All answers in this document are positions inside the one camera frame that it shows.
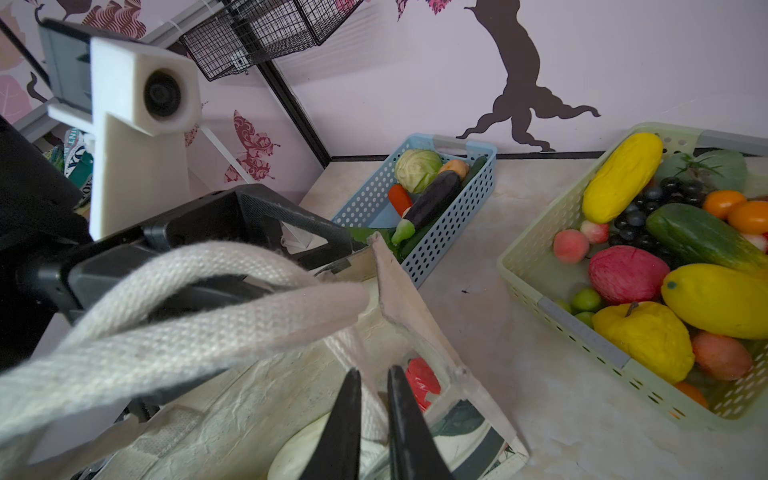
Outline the blue plastic basket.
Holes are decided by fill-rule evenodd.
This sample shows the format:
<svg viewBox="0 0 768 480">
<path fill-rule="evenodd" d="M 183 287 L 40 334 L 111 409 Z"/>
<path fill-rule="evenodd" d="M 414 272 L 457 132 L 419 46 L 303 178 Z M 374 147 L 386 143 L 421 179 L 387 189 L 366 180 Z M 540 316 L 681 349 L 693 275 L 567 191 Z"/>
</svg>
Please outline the blue plastic basket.
<svg viewBox="0 0 768 480">
<path fill-rule="evenodd" d="M 387 193 L 396 183 L 396 161 L 408 149 L 432 150 L 444 162 L 460 159 L 470 167 L 479 158 L 488 158 L 484 167 L 461 191 L 416 248 L 400 262 L 414 285 L 419 287 L 493 192 L 497 148 L 483 142 L 412 134 L 382 162 L 374 174 L 332 217 L 332 221 L 346 228 L 392 230 L 399 216 L 390 204 Z"/>
</svg>

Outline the red bell pepper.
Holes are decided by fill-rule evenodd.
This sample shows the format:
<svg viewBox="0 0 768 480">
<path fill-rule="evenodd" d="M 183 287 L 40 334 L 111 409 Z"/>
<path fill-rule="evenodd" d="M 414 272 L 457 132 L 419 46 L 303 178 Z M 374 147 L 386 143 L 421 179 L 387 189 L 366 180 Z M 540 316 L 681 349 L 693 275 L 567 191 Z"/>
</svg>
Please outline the red bell pepper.
<svg viewBox="0 0 768 480">
<path fill-rule="evenodd" d="M 422 412 L 425 412 L 442 393 L 437 376 L 421 357 L 409 361 L 406 378 Z"/>
</svg>

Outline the small orange tangerine lower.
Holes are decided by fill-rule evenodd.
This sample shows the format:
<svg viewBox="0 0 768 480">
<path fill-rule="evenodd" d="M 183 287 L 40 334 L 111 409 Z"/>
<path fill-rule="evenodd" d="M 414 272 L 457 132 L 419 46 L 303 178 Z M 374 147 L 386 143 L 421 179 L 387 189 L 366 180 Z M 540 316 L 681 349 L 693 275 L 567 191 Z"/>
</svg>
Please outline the small orange tangerine lower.
<svg viewBox="0 0 768 480">
<path fill-rule="evenodd" d="M 730 210 L 727 222 L 741 233 L 763 235 L 768 231 L 768 202 L 755 200 L 740 203 Z"/>
</svg>

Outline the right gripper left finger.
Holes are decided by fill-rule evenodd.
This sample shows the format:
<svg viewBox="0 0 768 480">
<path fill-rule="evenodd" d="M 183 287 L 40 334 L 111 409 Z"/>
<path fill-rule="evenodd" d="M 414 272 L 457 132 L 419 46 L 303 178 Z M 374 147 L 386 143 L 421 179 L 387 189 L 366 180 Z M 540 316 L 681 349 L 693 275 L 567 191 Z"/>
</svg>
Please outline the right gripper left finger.
<svg viewBox="0 0 768 480">
<path fill-rule="evenodd" d="M 361 375 L 346 374 L 319 442 L 300 480 L 357 480 L 360 472 Z"/>
</svg>

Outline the cream canvas grocery tote bag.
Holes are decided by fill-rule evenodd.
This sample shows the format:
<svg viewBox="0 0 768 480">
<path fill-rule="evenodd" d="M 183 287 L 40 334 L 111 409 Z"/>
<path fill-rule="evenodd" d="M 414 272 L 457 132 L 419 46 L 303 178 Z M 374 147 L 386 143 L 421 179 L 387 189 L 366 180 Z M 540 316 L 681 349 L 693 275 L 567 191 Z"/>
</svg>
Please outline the cream canvas grocery tote bag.
<svg viewBox="0 0 768 480">
<path fill-rule="evenodd" d="M 151 322 L 198 280 L 244 274 L 259 299 Z M 1 475 L 267 479 L 283 445 L 361 374 L 361 466 L 389 475 L 388 370 L 423 358 L 442 393 L 423 412 L 455 478 L 508 479 L 529 460 L 379 234 L 313 274 L 286 257 L 210 241 L 130 273 L 48 354 L 1 376 Z"/>
</svg>

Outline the dark green cucumber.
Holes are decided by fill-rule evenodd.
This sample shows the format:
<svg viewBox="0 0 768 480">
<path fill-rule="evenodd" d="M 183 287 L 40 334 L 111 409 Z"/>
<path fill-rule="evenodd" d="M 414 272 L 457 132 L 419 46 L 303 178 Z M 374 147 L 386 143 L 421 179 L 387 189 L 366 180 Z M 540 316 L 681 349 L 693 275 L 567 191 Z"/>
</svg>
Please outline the dark green cucumber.
<svg viewBox="0 0 768 480">
<path fill-rule="evenodd" d="M 428 222 L 424 223 L 419 229 L 416 230 L 415 234 L 410 239 L 405 241 L 400 246 L 399 252 L 397 254 L 397 258 L 399 259 L 400 262 L 405 260 L 410 255 L 410 253 L 416 248 L 416 246 L 421 241 L 421 239 L 429 232 L 429 230 L 434 226 L 434 224 L 439 220 L 439 218 L 445 213 L 445 211 L 448 209 L 451 203 L 458 197 L 461 191 L 480 172 L 480 170 L 487 163 L 487 160 L 488 160 L 487 157 L 481 157 L 477 161 L 475 161 L 474 164 L 470 167 L 470 170 L 467 176 L 462 181 L 461 187 L 456 192 L 456 194 L 450 199 L 450 201 L 445 205 L 443 205 L 439 210 L 437 210 L 436 213 L 429 219 Z"/>
</svg>

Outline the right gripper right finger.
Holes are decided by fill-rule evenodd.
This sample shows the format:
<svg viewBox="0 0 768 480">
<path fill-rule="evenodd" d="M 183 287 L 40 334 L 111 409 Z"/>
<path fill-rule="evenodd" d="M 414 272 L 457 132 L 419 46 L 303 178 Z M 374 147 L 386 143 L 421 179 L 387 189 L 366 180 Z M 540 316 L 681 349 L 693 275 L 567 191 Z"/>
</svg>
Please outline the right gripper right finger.
<svg viewBox="0 0 768 480">
<path fill-rule="evenodd" d="M 388 370 L 387 396 L 390 478 L 452 480 L 451 471 L 433 441 L 405 371 L 398 365 Z"/>
</svg>

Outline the green cabbage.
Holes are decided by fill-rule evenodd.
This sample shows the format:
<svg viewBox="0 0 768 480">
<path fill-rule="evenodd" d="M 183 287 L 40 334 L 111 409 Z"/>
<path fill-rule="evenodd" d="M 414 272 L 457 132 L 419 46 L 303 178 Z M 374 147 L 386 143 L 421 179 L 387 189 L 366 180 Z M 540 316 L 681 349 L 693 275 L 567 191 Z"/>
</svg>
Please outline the green cabbage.
<svg viewBox="0 0 768 480">
<path fill-rule="evenodd" d="M 441 157 L 432 150 L 408 149 L 397 160 L 394 175 L 411 194 L 421 194 L 442 168 Z"/>
</svg>

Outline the white radish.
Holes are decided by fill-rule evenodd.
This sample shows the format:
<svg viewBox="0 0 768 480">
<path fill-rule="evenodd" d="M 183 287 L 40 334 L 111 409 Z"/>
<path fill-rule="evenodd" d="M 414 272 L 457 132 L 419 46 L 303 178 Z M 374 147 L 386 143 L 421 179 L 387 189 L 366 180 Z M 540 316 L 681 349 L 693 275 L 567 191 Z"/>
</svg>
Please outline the white radish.
<svg viewBox="0 0 768 480">
<path fill-rule="evenodd" d="M 319 417 L 291 437 L 274 458 L 268 480 L 297 480 L 310 461 L 330 414 Z"/>
</svg>

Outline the brown potato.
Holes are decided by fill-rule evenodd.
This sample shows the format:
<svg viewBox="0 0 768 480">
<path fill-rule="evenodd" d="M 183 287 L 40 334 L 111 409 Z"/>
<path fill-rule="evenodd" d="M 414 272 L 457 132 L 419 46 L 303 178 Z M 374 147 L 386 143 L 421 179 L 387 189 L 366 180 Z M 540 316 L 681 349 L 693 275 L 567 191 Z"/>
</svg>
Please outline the brown potato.
<svg viewBox="0 0 768 480">
<path fill-rule="evenodd" d="M 461 180 L 464 180 L 470 172 L 470 165 L 460 159 L 450 160 L 441 167 L 439 174 L 448 171 L 456 173 Z"/>
</svg>

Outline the yellow bell pepper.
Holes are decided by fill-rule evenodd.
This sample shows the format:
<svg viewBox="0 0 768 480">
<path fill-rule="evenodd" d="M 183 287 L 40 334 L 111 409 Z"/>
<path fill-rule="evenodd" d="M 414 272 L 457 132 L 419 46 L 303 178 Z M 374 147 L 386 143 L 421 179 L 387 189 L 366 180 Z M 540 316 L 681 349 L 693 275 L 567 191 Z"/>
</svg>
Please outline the yellow bell pepper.
<svg viewBox="0 0 768 480">
<path fill-rule="evenodd" d="M 690 333 L 665 305 L 632 302 L 592 317 L 594 330 L 666 382 L 685 380 L 695 363 Z"/>
</svg>

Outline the small orange tangerine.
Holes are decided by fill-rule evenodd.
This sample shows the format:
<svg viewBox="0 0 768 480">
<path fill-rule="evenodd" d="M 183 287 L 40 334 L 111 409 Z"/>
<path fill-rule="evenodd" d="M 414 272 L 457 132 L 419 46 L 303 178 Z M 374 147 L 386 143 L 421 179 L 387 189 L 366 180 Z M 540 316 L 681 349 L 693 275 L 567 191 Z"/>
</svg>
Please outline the small orange tangerine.
<svg viewBox="0 0 768 480">
<path fill-rule="evenodd" d="M 741 233 L 763 235 L 768 231 L 768 202 L 755 200 L 740 203 L 730 210 L 727 222 Z"/>
<path fill-rule="evenodd" d="M 702 208 L 716 218 L 725 220 L 732 209 L 746 202 L 747 198 L 739 191 L 717 190 L 706 196 Z"/>
</svg>

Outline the Fox's candy bag upper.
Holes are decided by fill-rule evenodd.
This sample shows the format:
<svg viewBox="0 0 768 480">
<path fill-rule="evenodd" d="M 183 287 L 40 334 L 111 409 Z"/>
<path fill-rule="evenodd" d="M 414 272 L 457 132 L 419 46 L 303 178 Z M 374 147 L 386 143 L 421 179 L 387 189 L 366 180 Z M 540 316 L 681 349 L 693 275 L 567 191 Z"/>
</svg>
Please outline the Fox's candy bag upper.
<svg viewBox="0 0 768 480">
<path fill-rule="evenodd" d="M 87 145 L 85 134 L 76 128 L 65 132 L 61 144 L 54 146 L 44 157 L 82 193 L 78 208 L 90 202 L 93 177 L 93 156 Z"/>
</svg>

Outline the yellow corn cob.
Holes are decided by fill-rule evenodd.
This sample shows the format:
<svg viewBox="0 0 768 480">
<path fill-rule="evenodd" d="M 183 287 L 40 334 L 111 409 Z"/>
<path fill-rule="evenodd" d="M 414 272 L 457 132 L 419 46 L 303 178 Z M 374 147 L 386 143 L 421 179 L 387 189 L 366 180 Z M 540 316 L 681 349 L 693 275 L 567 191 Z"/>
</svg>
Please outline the yellow corn cob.
<svg viewBox="0 0 768 480">
<path fill-rule="evenodd" d="M 662 162 L 663 142 L 652 133 L 627 137 L 588 184 L 582 202 L 587 220 L 608 224 L 645 188 Z"/>
</svg>

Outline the red peach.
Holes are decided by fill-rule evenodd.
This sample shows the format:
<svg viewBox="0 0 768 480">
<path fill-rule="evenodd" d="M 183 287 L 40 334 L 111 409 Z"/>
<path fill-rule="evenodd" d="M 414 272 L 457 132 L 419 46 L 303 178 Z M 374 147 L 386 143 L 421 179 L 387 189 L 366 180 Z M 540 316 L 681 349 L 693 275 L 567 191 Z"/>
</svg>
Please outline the red peach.
<svg viewBox="0 0 768 480">
<path fill-rule="evenodd" d="M 710 377 L 720 381 L 736 381 L 752 368 L 753 361 L 737 340 L 700 332 L 692 340 L 695 362 Z"/>
</svg>

